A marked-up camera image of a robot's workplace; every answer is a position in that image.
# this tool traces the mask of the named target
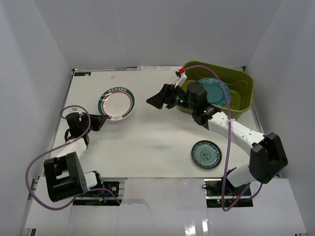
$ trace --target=olive green bin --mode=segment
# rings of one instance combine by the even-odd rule
[[[243,71],[229,69],[217,65],[211,65],[200,61],[187,62],[183,68],[188,68],[193,65],[203,65],[213,70],[218,77],[224,81],[231,89],[231,116],[238,119],[241,114],[249,110],[252,106],[252,97],[254,89],[254,81],[250,75]],[[205,68],[192,68],[186,71],[187,80],[182,85],[183,90],[187,90],[189,83],[198,81],[206,77],[214,77],[214,75]],[[227,107],[218,106],[224,113],[227,114]],[[191,114],[188,109],[180,108],[182,112]]]

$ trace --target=white wall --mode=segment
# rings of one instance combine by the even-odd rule
[[[281,0],[34,0],[71,68],[247,65]]]
[[[265,132],[280,135],[308,235],[315,235],[315,1],[282,1],[255,51],[255,102]]]
[[[51,144],[71,70],[32,0],[0,0],[0,32],[0,234],[13,236],[26,167]]]

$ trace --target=plate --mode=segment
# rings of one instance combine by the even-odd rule
[[[107,119],[122,120],[134,109],[135,99],[130,90],[114,87],[102,94],[98,101],[98,111],[108,115]]]
[[[210,170],[220,164],[222,153],[215,143],[202,140],[192,147],[191,157],[199,167]]]
[[[208,102],[221,107],[227,105],[222,86],[218,79],[208,77],[199,80],[199,82],[203,84],[204,89],[207,91]],[[228,100],[231,102],[231,90],[225,82],[222,81],[222,83],[227,93]]]

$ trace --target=gray wall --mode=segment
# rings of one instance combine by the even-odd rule
[[[255,102],[265,132],[280,135],[305,227],[315,236],[315,1],[285,0],[255,51]]]
[[[25,169],[51,145],[71,70],[32,0],[0,0],[0,32],[0,234],[13,236],[27,204]]]
[[[71,68],[247,65],[281,0],[34,0]]]

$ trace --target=white plate with red rim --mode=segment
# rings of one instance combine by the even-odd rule
[[[114,87],[102,94],[98,101],[98,111],[108,115],[107,119],[122,120],[134,109],[135,99],[130,90],[124,87]]]

